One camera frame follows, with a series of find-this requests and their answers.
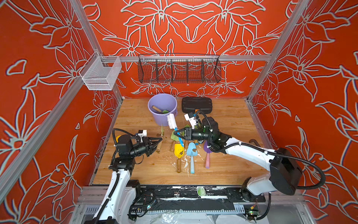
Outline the light blue trowel front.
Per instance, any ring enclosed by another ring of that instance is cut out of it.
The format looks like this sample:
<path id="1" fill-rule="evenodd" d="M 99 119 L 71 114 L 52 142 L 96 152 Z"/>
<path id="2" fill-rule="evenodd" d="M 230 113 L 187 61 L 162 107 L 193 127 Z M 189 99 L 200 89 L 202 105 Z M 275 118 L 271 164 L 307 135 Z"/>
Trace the light blue trowel front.
<path id="1" fill-rule="evenodd" d="M 190 156 L 190 173 L 194 174 L 195 173 L 194 157 L 198 155 L 196 144 L 194 142 L 190 142 L 188 144 L 186 154 L 187 156 Z"/>

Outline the green round sticker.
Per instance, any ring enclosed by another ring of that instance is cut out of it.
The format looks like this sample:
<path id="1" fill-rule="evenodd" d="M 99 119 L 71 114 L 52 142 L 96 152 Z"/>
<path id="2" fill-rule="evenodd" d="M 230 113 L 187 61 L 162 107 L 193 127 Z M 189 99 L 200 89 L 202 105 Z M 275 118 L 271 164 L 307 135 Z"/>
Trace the green round sticker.
<path id="1" fill-rule="evenodd" d="M 206 195 L 206 190 L 204 187 L 200 186 L 197 188 L 197 194 L 200 197 L 204 197 Z"/>

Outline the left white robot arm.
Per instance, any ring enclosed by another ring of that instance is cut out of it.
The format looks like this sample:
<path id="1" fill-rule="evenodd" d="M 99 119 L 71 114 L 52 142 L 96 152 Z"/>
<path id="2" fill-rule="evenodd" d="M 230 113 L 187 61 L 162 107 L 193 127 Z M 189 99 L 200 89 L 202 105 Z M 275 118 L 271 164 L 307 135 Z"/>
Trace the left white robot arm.
<path id="1" fill-rule="evenodd" d="M 161 137 L 148 137 L 145 130 L 132 134 L 123 129 L 112 130 L 115 151 L 109 170 L 110 185 L 95 213 L 91 224 L 133 224 L 144 216 L 156 202 L 152 189 L 141 191 L 138 182 L 129 186 L 137 157 L 149 157 L 163 141 Z"/>

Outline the purple plastic bucket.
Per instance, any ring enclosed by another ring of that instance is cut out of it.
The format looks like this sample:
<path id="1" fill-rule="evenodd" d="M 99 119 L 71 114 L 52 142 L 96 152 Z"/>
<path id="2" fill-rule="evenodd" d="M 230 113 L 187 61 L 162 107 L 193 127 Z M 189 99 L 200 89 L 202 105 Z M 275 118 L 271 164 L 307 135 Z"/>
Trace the purple plastic bucket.
<path id="1" fill-rule="evenodd" d="M 148 109 L 152 113 L 154 120 L 159 126 L 168 126 L 167 116 L 172 113 L 175 117 L 178 115 L 178 102 L 170 94 L 161 93 L 154 95 L 148 101 Z"/>

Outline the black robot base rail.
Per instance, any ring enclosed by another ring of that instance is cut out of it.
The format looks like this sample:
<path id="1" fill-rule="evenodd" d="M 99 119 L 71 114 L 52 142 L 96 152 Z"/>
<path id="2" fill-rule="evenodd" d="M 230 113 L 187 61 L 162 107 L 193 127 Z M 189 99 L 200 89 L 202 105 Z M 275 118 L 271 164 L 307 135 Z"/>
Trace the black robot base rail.
<path id="1" fill-rule="evenodd" d="M 201 185 L 137 185 L 136 197 L 148 190 L 153 190 L 155 201 L 150 211 L 207 211 L 207 212 L 234 212 L 239 213 L 239 206 L 243 205 L 248 210 L 257 203 L 265 203 L 263 194 L 253 196 L 245 201 L 241 195 L 239 186 L 202 186 L 206 195 L 200 197 L 197 188 Z"/>

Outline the black hex key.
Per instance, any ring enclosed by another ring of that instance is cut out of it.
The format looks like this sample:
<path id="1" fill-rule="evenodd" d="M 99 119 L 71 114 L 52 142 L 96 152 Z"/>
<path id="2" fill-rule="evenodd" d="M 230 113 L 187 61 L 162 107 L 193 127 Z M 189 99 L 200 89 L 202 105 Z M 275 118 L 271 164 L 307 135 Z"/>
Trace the black hex key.
<path id="1" fill-rule="evenodd" d="M 256 147 L 261 147 L 261 145 L 258 143 L 258 141 L 257 141 L 256 139 L 251 139 L 251 140 L 249 140 L 249 143 L 250 143 L 251 145 L 256 146 Z"/>

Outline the black plastic tool case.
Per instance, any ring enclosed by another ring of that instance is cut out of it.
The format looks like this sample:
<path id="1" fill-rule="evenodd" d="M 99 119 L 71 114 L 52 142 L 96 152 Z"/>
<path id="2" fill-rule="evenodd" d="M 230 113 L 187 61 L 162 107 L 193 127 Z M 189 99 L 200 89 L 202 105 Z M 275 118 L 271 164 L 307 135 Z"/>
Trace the black plastic tool case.
<path id="1" fill-rule="evenodd" d="M 206 97 L 184 97 L 181 103 L 182 112 L 195 113 L 198 110 L 209 114 L 213 110 L 212 100 Z"/>

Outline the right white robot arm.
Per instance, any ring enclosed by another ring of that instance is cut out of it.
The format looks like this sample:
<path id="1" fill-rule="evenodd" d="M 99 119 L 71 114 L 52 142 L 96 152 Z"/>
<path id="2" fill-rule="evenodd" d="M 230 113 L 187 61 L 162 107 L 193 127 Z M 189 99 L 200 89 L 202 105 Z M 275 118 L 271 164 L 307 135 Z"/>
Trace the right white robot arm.
<path id="1" fill-rule="evenodd" d="M 212 153 L 223 153 L 237 156 L 250 161 L 267 170 L 267 174 L 259 177 L 248 177 L 240 188 L 241 198 L 252 201 L 257 196 L 279 191 L 292 196 L 298 189 L 318 189 L 325 184 L 326 176 L 316 164 L 298 157 L 294 157 L 285 149 L 266 149 L 240 141 L 231 135 L 222 133 L 218 123 L 202 111 L 185 115 L 190 127 L 178 129 L 175 116 L 168 114 L 168 125 L 174 130 L 174 135 L 187 141 L 205 141 Z M 312 167 L 318 172 L 319 181 L 310 186 L 300 186 L 303 170 L 298 163 Z"/>

